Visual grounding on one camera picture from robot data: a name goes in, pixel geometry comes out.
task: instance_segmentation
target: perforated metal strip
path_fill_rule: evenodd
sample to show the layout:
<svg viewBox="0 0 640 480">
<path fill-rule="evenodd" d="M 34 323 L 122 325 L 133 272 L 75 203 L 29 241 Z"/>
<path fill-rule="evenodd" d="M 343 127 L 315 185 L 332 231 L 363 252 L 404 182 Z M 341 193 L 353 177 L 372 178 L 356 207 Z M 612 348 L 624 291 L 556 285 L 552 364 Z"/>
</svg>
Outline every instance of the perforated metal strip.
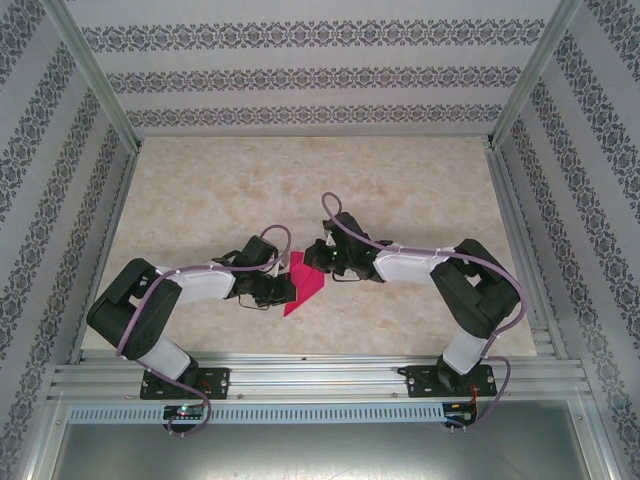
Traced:
<svg viewBox="0 0 640 480">
<path fill-rule="evenodd" d="M 161 405 L 76 406 L 69 418 L 75 425 L 158 424 Z M 442 422 L 441 403 L 371 403 L 309 405 L 214 405 L 209 423 L 215 424 L 312 424 Z M 176 421 L 198 423 L 197 420 Z"/>
</svg>

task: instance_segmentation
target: marble tabletop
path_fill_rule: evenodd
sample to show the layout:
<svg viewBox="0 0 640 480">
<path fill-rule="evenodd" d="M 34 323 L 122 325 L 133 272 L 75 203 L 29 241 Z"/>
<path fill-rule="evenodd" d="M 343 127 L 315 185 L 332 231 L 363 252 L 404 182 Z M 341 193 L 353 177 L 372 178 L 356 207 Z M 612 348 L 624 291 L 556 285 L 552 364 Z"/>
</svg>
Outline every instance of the marble tabletop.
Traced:
<svg viewBox="0 0 640 480">
<path fill-rule="evenodd" d="M 323 235 L 326 190 L 374 239 L 446 247 L 475 238 L 514 272 L 478 138 L 148 138 L 100 291 L 132 258 L 204 263 L 273 223 L 287 225 L 293 249 L 304 250 Z M 284 246 L 282 233 L 269 235 Z M 456 329 L 434 287 L 408 283 L 327 278 L 291 315 L 283 308 L 249 310 L 235 299 L 185 305 L 165 333 L 187 351 L 439 355 Z M 112 349 L 91 329 L 83 348 Z M 492 353 L 535 355 L 526 319 Z"/>
</svg>

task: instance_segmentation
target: black mounting bracket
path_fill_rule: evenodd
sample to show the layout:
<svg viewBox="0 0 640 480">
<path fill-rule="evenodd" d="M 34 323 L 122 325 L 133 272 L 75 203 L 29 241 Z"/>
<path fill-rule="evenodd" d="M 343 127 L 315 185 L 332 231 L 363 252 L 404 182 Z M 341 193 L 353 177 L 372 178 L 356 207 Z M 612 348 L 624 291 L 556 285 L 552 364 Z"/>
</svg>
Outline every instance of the black mounting bracket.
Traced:
<svg viewBox="0 0 640 480">
<path fill-rule="evenodd" d="M 226 400 L 231 370 L 228 368 L 198 368 L 193 388 L 203 392 L 210 400 Z M 198 400 L 200 397 L 159 379 L 144 371 L 140 387 L 142 400 Z"/>
<path fill-rule="evenodd" d="M 397 372 L 406 377 L 409 398 L 469 397 L 472 386 L 477 388 L 478 397 L 495 397 L 498 393 L 490 365 L 477 365 L 469 372 L 466 381 L 453 389 L 438 380 L 436 365 L 409 365 L 398 368 Z"/>
</svg>

